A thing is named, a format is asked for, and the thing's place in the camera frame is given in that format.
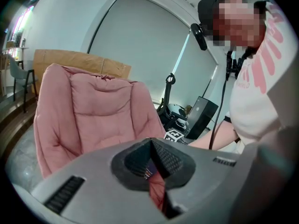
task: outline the tufted cushion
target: tufted cushion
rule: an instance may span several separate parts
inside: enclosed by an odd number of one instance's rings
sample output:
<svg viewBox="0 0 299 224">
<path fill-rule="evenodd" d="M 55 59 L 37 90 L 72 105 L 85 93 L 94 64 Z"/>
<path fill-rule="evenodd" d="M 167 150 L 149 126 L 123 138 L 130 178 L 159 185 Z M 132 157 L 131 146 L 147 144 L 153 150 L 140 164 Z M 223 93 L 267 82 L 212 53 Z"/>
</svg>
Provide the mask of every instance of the tufted cushion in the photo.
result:
<svg viewBox="0 0 299 224">
<path fill-rule="evenodd" d="M 81 154 L 165 134 L 143 83 L 57 64 L 44 73 L 34 131 L 44 177 Z"/>
</svg>

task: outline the shirt sleeve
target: shirt sleeve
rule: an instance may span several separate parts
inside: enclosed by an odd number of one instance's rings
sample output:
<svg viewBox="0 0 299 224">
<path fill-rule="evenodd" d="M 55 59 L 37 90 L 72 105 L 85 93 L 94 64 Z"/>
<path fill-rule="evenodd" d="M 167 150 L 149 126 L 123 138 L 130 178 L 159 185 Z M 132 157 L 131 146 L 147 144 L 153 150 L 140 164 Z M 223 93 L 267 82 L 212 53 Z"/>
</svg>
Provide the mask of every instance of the shirt sleeve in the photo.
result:
<svg viewBox="0 0 299 224">
<path fill-rule="evenodd" d="M 227 112 L 227 113 L 225 114 L 224 121 L 226 121 L 226 122 L 228 122 L 228 123 L 232 123 L 232 121 L 230 120 L 230 114 L 229 114 L 229 112 Z"/>
</svg>

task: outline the black computer tower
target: black computer tower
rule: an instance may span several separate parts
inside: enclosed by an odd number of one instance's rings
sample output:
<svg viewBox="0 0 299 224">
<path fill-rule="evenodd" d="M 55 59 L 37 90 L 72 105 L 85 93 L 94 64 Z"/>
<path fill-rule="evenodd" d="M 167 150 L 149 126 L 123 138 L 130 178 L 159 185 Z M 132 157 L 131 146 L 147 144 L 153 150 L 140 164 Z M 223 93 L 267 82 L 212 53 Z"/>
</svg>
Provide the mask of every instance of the black computer tower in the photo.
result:
<svg viewBox="0 0 299 224">
<path fill-rule="evenodd" d="M 205 130 L 217 109 L 218 105 L 199 96 L 188 115 L 184 136 L 187 139 L 196 140 Z"/>
</svg>

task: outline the pink print on shirt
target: pink print on shirt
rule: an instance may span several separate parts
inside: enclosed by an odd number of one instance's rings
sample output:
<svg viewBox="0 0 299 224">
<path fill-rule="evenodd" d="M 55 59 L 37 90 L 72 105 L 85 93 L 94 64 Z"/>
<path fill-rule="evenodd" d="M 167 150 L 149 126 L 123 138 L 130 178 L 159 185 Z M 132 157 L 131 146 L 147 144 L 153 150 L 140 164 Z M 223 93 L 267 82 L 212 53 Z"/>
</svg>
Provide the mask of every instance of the pink print on shirt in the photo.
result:
<svg viewBox="0 0 299 224">
<path fill-rule="evenodd" d="M 279 9 L 276 5 L 270 5 L 270 8 Z M 242 69 L 240 71 L 239 78 L 236 82 L 236 85 L 238 87 L 243 89 L 247 89 L 250 87 L 249 68 L 251 68 L 254 80 L 253 83 L 255 87 L 259 88 L 262 94 L 266 93 L 267 83 L 263 71 L 261 57 L 264 61 L 264 65 L 266 66 L 268 74 L 270 76 L 273 76 L 275 74 L 275 63 L 269 49 L 272 51 L 272 53 L 277 59 L 281 59 L 281 52 L 279 51 L 277 46 L 272 42 L 270 37 L 272 37 L 278 43 L 282 43 L 284 41 L 281 32 L 277 29 L 275 25 L 275 23 L 282 21 L 284 21 L 282 15 L 277 12 L 272 13 L 272 18 L 269 18 L 267 20 L 268 26 L 266 29 L 265 39 L 262 42 L 260 48 L 258 49 L 253 61 L 246 64 L 244 62 L 244 65 L 242 66 Z"/>
</svg>

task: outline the baseball cap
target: baseball cap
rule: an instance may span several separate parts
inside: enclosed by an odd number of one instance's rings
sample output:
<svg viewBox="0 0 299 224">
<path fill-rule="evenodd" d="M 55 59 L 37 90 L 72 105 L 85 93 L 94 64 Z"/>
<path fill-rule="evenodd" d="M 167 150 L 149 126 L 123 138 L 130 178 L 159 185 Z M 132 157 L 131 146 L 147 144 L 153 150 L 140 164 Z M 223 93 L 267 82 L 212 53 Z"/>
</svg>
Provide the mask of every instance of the baseball cap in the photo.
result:
<svg viewBox="0 0 299 224">
<path fill-rule="evenodd" d="M 221 0 L 201 0 L 198 3 L 198 17 L 203 28 L 203 34 L 213 35 L 213 17 L 219 9 Z"/>
</svg>

